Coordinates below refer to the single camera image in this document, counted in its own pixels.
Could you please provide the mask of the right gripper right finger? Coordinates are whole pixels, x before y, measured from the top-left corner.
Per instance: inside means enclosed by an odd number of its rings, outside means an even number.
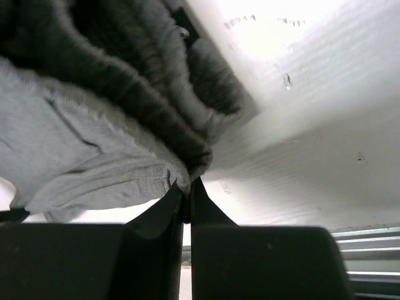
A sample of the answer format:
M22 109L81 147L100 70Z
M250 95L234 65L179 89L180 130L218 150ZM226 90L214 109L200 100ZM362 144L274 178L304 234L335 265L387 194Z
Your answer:
M194 299L353 299L330 233L319 226L240 226L191 189Z

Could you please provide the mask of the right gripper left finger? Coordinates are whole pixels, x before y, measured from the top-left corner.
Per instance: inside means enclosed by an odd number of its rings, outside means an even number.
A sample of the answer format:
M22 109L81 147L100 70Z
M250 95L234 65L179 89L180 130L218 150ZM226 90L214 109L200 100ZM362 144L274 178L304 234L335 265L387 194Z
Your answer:
M183 194L126 224L28 223L1 212L2 299L177 299Z

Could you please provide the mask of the grey shorts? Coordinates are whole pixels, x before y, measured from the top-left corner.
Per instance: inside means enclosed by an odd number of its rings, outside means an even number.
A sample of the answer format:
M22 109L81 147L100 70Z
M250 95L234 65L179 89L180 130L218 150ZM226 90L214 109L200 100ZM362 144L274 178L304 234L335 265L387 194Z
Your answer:
M244 89L180 1L2 1L1 177L66 223L192 182Z

